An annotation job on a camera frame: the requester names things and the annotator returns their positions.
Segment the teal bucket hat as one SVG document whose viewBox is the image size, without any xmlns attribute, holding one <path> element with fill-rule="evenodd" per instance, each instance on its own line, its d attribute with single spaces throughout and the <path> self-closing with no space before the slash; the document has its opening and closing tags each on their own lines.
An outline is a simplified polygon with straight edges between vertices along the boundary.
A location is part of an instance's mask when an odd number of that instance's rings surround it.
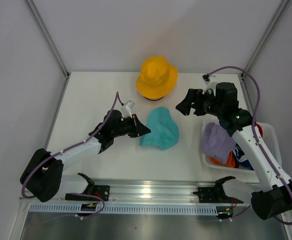
<svg viewBox="0 0 292 240">
<path fill-rule="evenodd" d="M 153 109 L 146 118 L 146 127 L 151 132 L 140 138 L 139 145 L 141 147 L 168 150 L 179 142 L 179 127 L 173 120 L 170 110 L 166 107 Z"/>
</svg>

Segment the yellow bucket hat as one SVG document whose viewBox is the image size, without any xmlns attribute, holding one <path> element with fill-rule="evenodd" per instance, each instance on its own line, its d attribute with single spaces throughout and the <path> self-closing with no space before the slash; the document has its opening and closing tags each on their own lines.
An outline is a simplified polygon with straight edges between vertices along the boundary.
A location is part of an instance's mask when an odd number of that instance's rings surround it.
<svg viewBox="0 0 292 240">
<path fill-rule="evenodd" d="M 159 98 L 170 94 L 177 84 L 178 70 L 164 56 L 146 59 L 135 82 L 136 90 L 143 97 Z"/>
</svg>

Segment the lavender bucket hat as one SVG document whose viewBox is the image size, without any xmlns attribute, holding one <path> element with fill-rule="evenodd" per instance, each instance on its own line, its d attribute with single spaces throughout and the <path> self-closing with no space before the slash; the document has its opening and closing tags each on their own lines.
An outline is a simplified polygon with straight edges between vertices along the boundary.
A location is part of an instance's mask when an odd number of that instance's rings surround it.
<svg viewBox="0 0 292 240">
<path fill-rule="evenodd" d="M 235 145 L 233 138 L 219 124 L 215 122 L 206 124 L 201 136 L 202 153 L 225 162 Z"/>
</svg>

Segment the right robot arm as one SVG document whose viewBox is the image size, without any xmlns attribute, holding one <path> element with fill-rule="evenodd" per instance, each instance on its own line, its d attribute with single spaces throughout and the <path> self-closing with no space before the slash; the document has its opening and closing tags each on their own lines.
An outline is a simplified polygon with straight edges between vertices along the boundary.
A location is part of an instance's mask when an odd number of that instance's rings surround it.
<svg viewBox="0 0 292 240">
<path fill-rule="evenodd" d="M 252 115 L 239 107 L 238 91 L 233 83 L 220 82 L 215 90 L 190 88 L 175 108 L 184 116 L 194 109 L 196 116 L 217 117 L 219 125 L 243 150 L 258 178 L 259 186 L 241 182 L 233 176 L 217 180 L 213 193 L 216 200 L 240 200 L 249 204 L 262 220 L 277 218 L 292 210 L 292 178 L 266 146 Z"/>
</svg>

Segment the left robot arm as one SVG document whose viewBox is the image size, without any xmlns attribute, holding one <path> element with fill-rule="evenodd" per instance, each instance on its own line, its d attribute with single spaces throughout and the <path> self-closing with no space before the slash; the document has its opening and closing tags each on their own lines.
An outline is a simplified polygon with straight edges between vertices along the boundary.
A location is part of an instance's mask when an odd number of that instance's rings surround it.
<svg viewBox="0 0 292 240">
<path fill-rule="evenodd" d="M 40 148 L 35 151 L 20 177 L 21 195 L 37 198 L 42 203 L 55 195 L 65 194 L 68 201 L 100 201 L 95 182 L 84 173 L 66 176 L 65 170 L 80 161 L 103 153 L 121 136 L 139 138 L 151 133 L 136 114 L 124 117 L 119 110 L 110 110 L 88 137 L 57 151 Z"/>
</svg>

